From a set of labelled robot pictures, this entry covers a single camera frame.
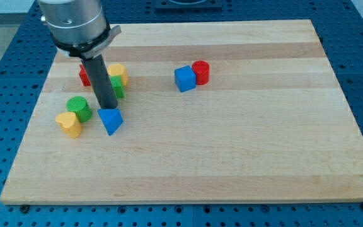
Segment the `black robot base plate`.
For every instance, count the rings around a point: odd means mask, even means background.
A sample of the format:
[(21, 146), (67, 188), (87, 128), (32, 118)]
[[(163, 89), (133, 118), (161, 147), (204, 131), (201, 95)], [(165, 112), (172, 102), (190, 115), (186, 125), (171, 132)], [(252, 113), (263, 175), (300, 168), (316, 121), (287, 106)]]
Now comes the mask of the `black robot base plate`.
[(156, 9), (221, 9), (223, 0), (155, 0)]

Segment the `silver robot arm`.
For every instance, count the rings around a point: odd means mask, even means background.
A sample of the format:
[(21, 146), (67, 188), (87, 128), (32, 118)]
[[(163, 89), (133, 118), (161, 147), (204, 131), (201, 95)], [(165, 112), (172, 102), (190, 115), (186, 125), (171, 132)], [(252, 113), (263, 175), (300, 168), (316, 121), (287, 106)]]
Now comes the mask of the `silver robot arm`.
[(102, 52), (122, 30), (110, 26), (99, 0), (38, 0), (41, 21), (64, 55), (77, 57), (86, 71), (102, 109), (118, 105)]

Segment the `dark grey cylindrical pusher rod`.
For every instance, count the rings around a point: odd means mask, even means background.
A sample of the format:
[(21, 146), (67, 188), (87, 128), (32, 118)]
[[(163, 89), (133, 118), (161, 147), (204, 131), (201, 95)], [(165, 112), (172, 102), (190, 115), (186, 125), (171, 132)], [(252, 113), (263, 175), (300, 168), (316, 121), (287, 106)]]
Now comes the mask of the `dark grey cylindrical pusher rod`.
[(118, 102), (102, 55), (81, 60), (92, 89), (102, 109), (117, 108)]

